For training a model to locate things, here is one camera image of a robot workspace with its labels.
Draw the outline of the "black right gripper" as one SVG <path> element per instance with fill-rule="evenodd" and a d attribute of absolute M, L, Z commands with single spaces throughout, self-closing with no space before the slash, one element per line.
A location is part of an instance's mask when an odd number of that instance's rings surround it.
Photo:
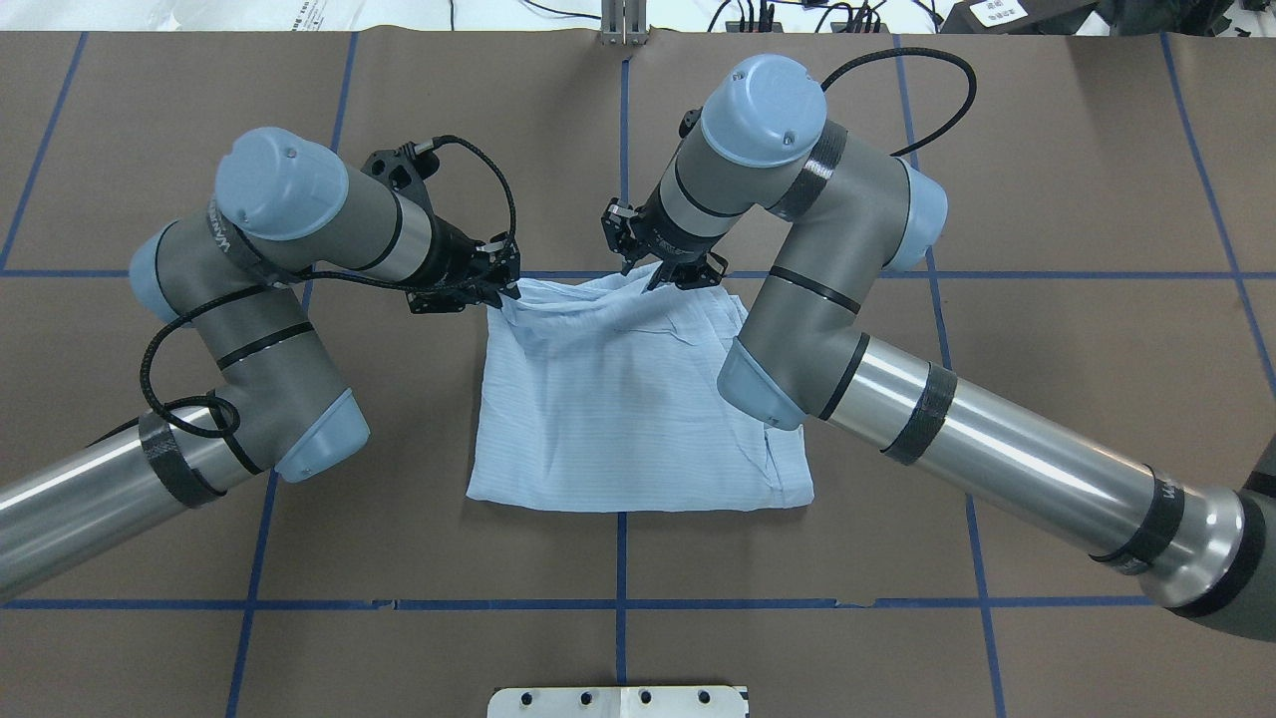
<path fill-rule="evenodd" d="M 637 208 L 611 198 L 601 224 L 609 250 L 621 258 L 623 274 L 643 258 L 660 259 L 647 289 L 661 283 L 674 283 L 678 289 L 707 289 L 718 286 L 729 272 L 729 259 L 715 251 L 721 236 L 706 237 L 684 230 L 661 198 L 649 198 Z"/>

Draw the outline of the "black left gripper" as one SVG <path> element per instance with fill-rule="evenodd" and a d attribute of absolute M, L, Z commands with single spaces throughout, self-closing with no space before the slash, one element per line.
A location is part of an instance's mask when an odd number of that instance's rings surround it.
<path fill-rule="evenodd" d="M 410 312 L 462 312 L 471 305 L 501 309 L 507 298 L 521 298 L 519 270 L 519 246 L 509 232 L 478 242 L 453 224 L 438 224 L 427 259 L 403 281 Z"/>

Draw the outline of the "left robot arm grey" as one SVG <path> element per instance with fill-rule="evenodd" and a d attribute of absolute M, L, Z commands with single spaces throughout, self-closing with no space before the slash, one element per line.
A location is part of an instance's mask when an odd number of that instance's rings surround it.
<path fill-rule="evenodd" d="M 441 149 L 496 179 L 507 219 L 493 238 L 433 208 Z M 359 167 L 287 129 L 239 136 L 205 205 L 131 258 L 131 292 L 160 320 L 137 369 L 145 407 L 3 490 L 3 598 L 259 476 L 297 483 L 360 453 L 367 420 L 301 287 L 401 292 L 416 314 L 499 306 L 518 295 L 517 227 L 510 182 L 461 136 L 374 150 Z"/>

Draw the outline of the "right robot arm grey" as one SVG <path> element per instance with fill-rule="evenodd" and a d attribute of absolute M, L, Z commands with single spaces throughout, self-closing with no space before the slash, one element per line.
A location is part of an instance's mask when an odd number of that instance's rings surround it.
<path fill-rule="evenodd" d="M 960 70 L 963 102 L 939 129 L 884 152 L 829 119 L 826 92 L 878 61 L 928 57 Z M 755 207 L 789 224 L 743 330 L 717 372 L 730 406 L 775 429 L 820 420 L 902 467 L 935 476 L 1199 626 L 1273 640 L 1273 448 L 1242 488 L 1196 488 L 958 377 L 943 324 L 939 362 L 857 323 L 884 273 L 931 260 L 949 209 L 912 156 L 966 117 L 977 77 L 933 47 L 889 47 L 815 82 L 803 62 L 760 54 L 729 70 L 679 128 L 679 145 L 639 205 L 609 200 L 609 249 L 630 272 L 655 258 L 648 289 L 709 289 L 717 244 Z"/>

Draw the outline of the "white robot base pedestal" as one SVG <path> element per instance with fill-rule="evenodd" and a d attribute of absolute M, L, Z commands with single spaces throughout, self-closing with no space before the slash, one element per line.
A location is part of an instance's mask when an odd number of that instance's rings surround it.
<path fill-rule="evenodd" d="M 507 687 L 487 700 L 487 717 L 749 717 L 746 687 L 639 685 Z"/>

